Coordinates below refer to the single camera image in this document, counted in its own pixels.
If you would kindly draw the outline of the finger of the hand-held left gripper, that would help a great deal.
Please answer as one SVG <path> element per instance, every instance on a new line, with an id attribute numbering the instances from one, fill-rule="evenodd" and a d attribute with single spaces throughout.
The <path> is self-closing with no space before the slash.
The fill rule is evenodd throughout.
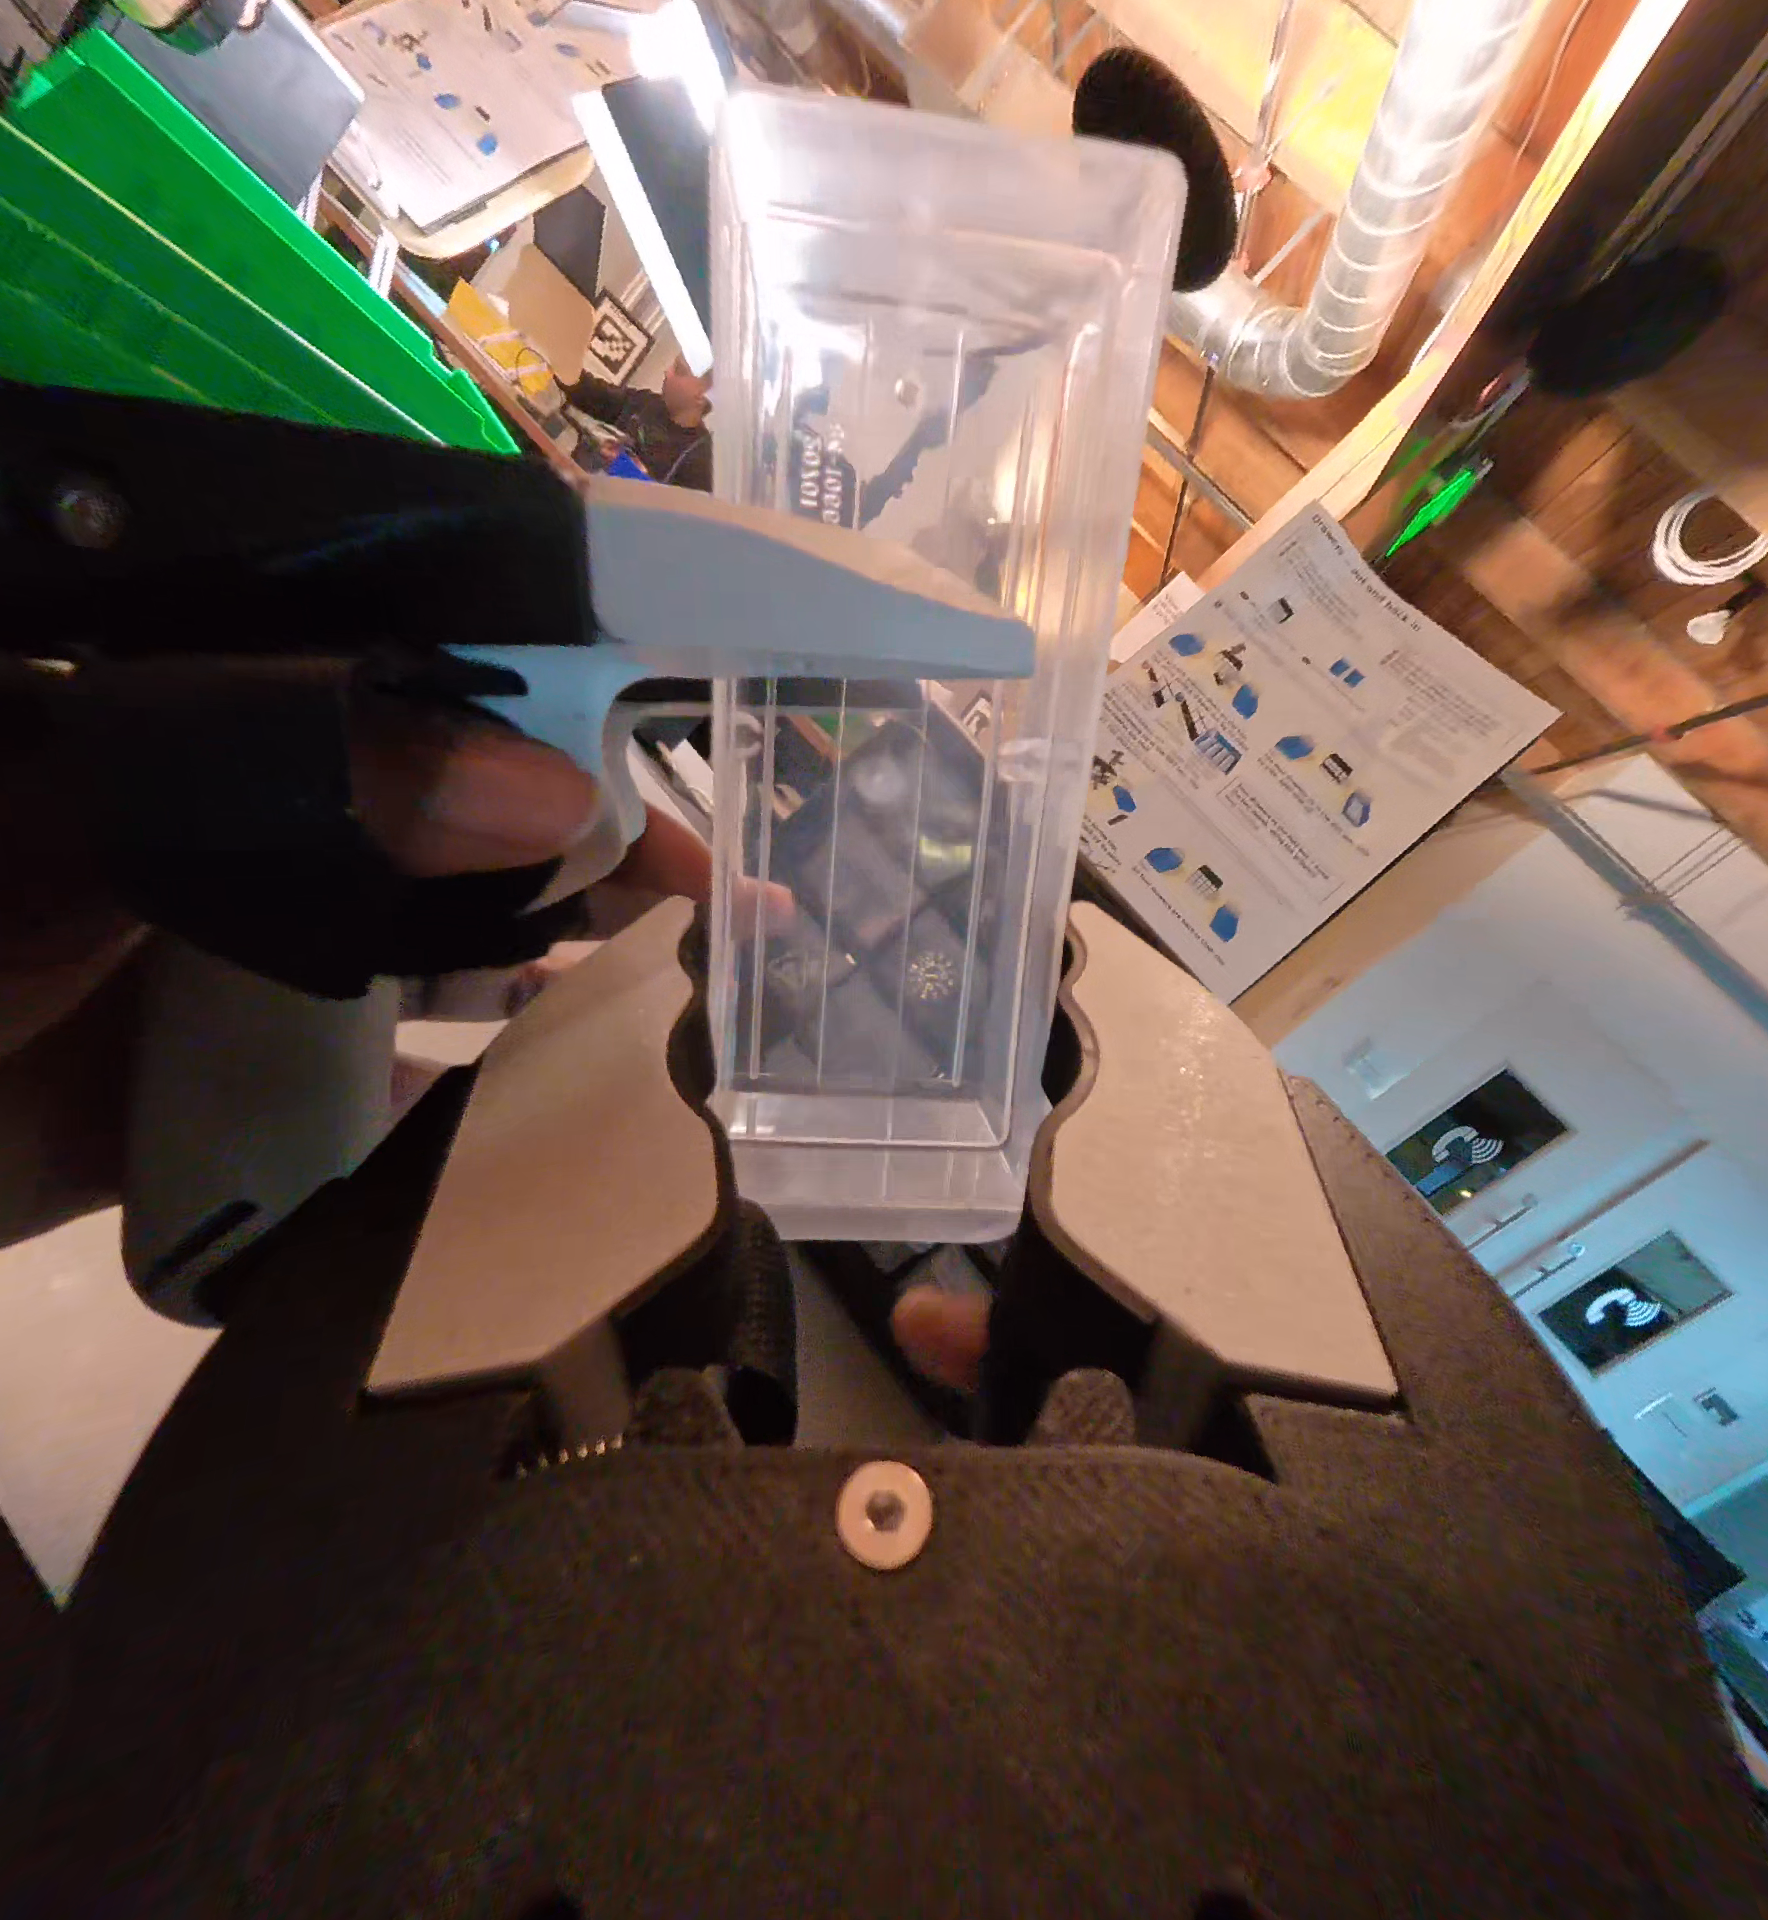
<path id="1" fill-rule="evenodd" d="M 989 678 L 1037 670 L 1021 617 L 938 565 L 838 523 L 654 484 L 587 481 L 603 638 L 692 678 Z"/>

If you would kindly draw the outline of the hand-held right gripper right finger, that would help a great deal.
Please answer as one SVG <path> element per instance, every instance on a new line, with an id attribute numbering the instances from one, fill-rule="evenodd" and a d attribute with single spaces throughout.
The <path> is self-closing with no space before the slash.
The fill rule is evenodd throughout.
<path id="1" fill-rule="evenodd" d="M 1030 1200 L 1056 1252 L 1148 1332 L 1138 1405 L 1251 1392 L 1395 1405 L 1268 1049 L 1098 905 L 1073 905 L 1066 935 L 1077 1068 L 1040 1128 Z"/>

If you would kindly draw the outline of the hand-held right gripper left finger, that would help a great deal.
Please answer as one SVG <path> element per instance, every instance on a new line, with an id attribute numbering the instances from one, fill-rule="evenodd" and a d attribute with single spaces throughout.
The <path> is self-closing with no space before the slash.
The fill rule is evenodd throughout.
<path id="1" fill-rule="evenodd" d="M 714 1241 L 718 1144 L 671 1044 L 696 925 L 667 900 L 559 974 L 486 1048 L 368 1367 L 366 1395 L 535 1388 L 626 1405 L 618 1318 Z"/>

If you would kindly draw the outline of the clear plastic drawer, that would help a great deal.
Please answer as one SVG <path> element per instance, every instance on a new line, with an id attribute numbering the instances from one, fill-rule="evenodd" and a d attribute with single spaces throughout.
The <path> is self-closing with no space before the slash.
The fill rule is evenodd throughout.
<path id="1" fill-rule="evenodd" d="M 1136 147 L 793 91 L 718 122 L 714 494 L 1038 644 L 1025 680 L 713 684 L 711 1110 L 788 1241 L 1018 1225 L 1182 212 Z"/>

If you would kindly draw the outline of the person's left hand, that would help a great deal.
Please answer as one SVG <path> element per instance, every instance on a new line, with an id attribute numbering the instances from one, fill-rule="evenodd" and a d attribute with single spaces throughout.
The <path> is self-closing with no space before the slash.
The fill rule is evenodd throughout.
<path id="1" fill-rule="evenodd" d="M 0 986 L 162 930 L 309 997 L 507 970 L 595 920 L 595 774 L 338 670 L 0 660 Z"/>

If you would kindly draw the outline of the person's right hand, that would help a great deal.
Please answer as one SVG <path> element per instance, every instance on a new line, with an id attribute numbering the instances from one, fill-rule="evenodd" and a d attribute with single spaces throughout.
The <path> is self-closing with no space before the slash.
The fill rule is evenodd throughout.
<path id="1" fill-rule="evenodd" d="M 951 1394 L 975 1394 L 989 1346 L 992 1297 L 916 1283 L 891 1314 L 898 1355 L 920 1379 Z"/>

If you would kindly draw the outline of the green plastic bin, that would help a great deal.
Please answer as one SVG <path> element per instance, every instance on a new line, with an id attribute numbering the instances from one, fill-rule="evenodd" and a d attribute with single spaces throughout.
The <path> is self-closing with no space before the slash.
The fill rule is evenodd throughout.
<path id="1" fill-rule="evenodd" d="M 102 31 L 0 109 L 0 378 L 517 453 L 433 338 Z"/>

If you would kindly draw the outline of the LED light panel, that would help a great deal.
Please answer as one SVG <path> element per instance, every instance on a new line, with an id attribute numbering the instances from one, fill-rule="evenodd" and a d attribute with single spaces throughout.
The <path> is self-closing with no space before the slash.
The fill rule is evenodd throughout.
<path id="1" fill-rule="evenodd" d="M 626 79 L 570 103 L 662 318 L 695 378 L 711 338 L 711 133 L 677 79 Z"/>

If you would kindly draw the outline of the green exit sign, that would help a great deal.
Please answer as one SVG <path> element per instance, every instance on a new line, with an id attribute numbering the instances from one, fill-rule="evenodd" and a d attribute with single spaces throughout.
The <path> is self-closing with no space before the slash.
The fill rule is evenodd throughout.
<path id="1" fill-rule="evenodd" d="M 1473 453 L 1435 468 L 1419 494 L 1412 498 L 1399 523 L 1384 542 L 1379 565 L 1388 565 L 1401 550 L 1425 536 L 1432 527 L 1454 515 L 1463 503 L 1482 486 L 1493 468 L 1493 459 Z"/>

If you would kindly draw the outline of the dark wall sign white arcs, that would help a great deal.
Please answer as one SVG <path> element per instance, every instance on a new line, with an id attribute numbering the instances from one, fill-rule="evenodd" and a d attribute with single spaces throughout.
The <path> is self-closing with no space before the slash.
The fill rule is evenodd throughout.
<path id="1" fill-rule="evenodd" d="M 1601 1376 L 1731 1297 L 1719 1270 L 1665 1231 L 1535 1311 L 1548 1345 Z"/>
<path id="2" fill-rule="evenodd" d="M 1448 1217 L 1568 1136 L 1568 1122 L 1515 1069 L 1496 1069 L 1386 1150 L 1399 1178 Z"/>

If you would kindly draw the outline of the silver ventilation duct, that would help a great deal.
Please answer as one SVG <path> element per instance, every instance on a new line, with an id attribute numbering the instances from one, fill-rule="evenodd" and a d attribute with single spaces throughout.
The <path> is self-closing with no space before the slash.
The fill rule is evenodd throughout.
<path id="1" fill-rule="evenodd" d="M 1224 271 L 1170 304 L 1222 387 L 1270 402 L 1337 396 L 1377 357 L 1464 177 L 1537 12 L 1534 3 L 1412 6 L 1351 188 L 1300 307 Z"/>

